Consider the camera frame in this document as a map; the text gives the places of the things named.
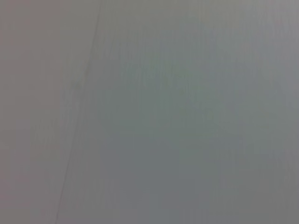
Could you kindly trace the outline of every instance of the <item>thin line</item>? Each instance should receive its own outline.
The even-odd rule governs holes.
[[[67,177],[67,174],[68,174],[68,171],[69,171],[71,156],[72,156],[73,151],[74,151],[73,150],[74,141],[75,141],[76,135],[78,135],[78,124],[79,124],[80,115],[82,113],[82,101],[84,100],[85,89],[86,89],[86,80],[87,80],[88,73],[89,73],[89,70],[90,70],[90,67],[91,67],[91,58],[92,58],[92,54],[93,54],[93,48],[95,46],[96,36],[97,36],[97,33],[98,33],[98,26],[99,26],[99,21],[100,21],[100,11],[101,11],[103,1],[104,0],[100,0],[100,5],[99,5],[99,10],[98,10],[98,15],[97,15],[97,21],[96,21],[94,34],[93,34],[93,40],[92,40],[92,45],[91,45],[91,49],[90,49],[90,53],[89,53],[89,57],[88,57],[87,67],[86,67],[86,70],[83,74],[83,76],[84,76],[83,79],[85,79],[84,80],[84,86],[83,86],[83,94],[82,94],[82,99],[81,99],[81,102],[80,102],[78,118],[77,118],[77,122],[76,122],[76,126],[75,126],[75,133],[74,133],[73,140],[72,140],[72,143],[71,143],[71,151],[70,151],[70,155],[69,155],[69,158],[68,158],[68,161],[67,161],[67,167],[66,167],[66,171],[65,171],[65,175],[64,175],[64,182],[63,182],[62,190],[61,190],[60,197],[59,197],[59,203],[58,203],[58,209],[57,209],[56,218],[55,218],[55,224],[58,223],[59,211],[60,211],[61,201],[62,201],[62,195],[63,195],[64,189],[65,189],[65,181],[66,181],[66,177]]]

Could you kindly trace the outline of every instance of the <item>wall surface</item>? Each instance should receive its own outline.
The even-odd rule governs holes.
[[[296,1],[0,4],[1,223],[298,223]]]

